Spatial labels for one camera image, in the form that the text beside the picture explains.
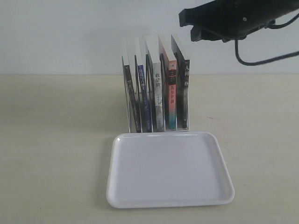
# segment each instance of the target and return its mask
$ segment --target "rectangular tray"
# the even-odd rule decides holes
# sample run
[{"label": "rectangular tray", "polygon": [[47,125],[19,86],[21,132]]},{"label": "rectangular tray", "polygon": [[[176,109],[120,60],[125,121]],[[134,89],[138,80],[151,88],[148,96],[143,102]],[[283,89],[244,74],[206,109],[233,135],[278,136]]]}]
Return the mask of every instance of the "rectangular tray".
[{"label": "rectangular tray", "polygon": [[234,196],[210,133],[128,133],[114,140],[107,201],[115,208],[218,205]]}]

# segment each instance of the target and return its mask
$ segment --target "beige table surface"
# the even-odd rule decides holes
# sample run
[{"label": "beige table surface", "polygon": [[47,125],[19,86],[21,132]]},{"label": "beige table surface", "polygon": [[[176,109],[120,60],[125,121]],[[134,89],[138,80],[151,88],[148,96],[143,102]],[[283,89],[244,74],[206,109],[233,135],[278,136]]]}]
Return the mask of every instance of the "beige table surface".
[{"label": "beige table surface", "polygon": [[190,119],[217,137],[234,201],[116,210],[105,191],[128,131],[122,77],[0,76],[0,223],[299,223],[299,75],[192,76]]}]

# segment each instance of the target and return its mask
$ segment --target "book cover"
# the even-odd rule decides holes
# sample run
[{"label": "book cover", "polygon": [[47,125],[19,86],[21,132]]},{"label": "book cover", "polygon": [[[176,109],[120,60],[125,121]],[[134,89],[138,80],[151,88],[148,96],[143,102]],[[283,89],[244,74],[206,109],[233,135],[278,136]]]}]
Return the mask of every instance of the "book cover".
[{"label": "book cover", "polygon": [[188,128],[188,87],[190,58],[176,34],[171,35],[171,48],[178,62],[177,103],[182,113],[182,128]]},{"label": "book cover", "polygon": [[155,132],[165,131],[163,112],[162,74],[158,40],[154,36],[145,37],[146,47],[146,72],[150,80],[150,101],[152,103],[153,124]]},{"label": "book cover", "polygon": [[177,60],[172,52],[170,42],[159,35],[159,51],[166,82],[168,128],[177,129],[176,90],[177,90]]},{"label": "book cover", "polygon": [[139,76],[140,91],[142,95],[143,115],[145,117],[145,125],[146,125],[145,132],[152,132],[150,103],[148,100],[147,82],[145,78],[144,65],[141,57],[139,38],[135,38],[135,50],[136,50],[135,62],[137,66],[138,76]]},{"label": "book cover", "polygon": [[130,65],[129,65],[129,60],[128,60],[127,45],[126,45],[125,39],[121,40],[121,47],[122,47],[122,66],[123,66],[125,84],[126,84],[126,88],[128,90],[130,104],[132,107],[132,114],[133,114],[133,118],[134,118],[136,132],[140,133],[141,132],[140,114],[139,114],[139,108],[137,105],[137,101],[135,98],[134,85],[133,85],[133,81],[132,81],[132,75],[131,75],[131,70],[130,70]]}]

